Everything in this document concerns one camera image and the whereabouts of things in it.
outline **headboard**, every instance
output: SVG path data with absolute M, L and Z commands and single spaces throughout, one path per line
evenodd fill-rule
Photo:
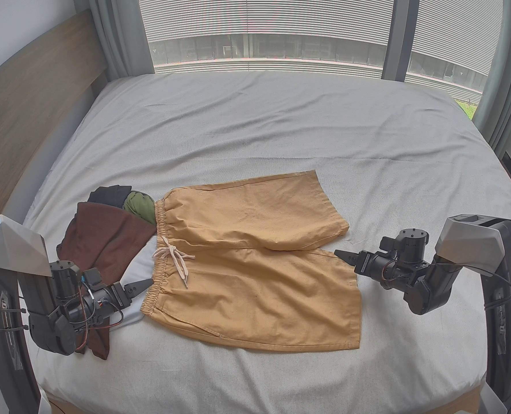
M 36 150 L 106 67 L 89 10 L 0 65 L 0 213 Z

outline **green-gray curtain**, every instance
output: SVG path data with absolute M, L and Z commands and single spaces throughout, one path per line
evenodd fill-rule
M 502 158 L 511 131 L 511 0 L 504 0 L 499 44 L 474 124 Z
M 73 0 L 76 11 L 93 13 L 108 63 L 107 78 L 154 73 L 138 0 Z

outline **green grass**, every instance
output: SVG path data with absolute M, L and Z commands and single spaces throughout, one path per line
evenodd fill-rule
M 466 112 L 466 115 L 471 120 L 474 117 L 475 110 L 478 108 L 477 104 L 466 103 L 465 101 L 455 100 L 458 105 Z

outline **drawstring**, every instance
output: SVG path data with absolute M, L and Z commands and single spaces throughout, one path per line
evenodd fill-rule
M 169 255 L 171 255 L 171 258 L 173 259 L 173 263 L 175 264 L 175 268 L 179 272 L 179 275 L 181 276 L 181 279 L 185 283 L 185 287 L 188 288 L 188 285 L 186 285 L 186 280 L 188 279 L 188 270 L 186 268 L 185 259 L 196 259 L 195 256 L 191 254 L 183 253 L 179 250 L 177 250 L 177 247 L 175 245 L 169 244 L 169 241 L 165 236 L 159 236 L 163 242 L 165 242 L 165 245 L 167 247 L 160 247 L 154 252 L 154 255 L 152 256 L 152 259 L 157 259 L 158 257 L 160 259 L 165 259 Z

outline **mattress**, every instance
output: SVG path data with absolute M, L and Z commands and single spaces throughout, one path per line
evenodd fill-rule
M 446 94 L 400 82 L 289 72 L 119 79 L 53 164 L 25 224 L 49 257 L 76 203 L 100 185 L 153 198 L 174 187 L 316 169 L 350 223 L 328 250 L 376 251 L 419 227 L 431 261 L 446 217 L 511 219 L 511 181 Z M 359 277 L 361 347 L 267 353 L 177 335 L 148 317 L 111 333 L 110 355 L 56 355 L 29 339 L 40 385 L 88 412 L 423 412 L 477 387 L 486 369 L 478 274 L 445 306 L 410 312 Z

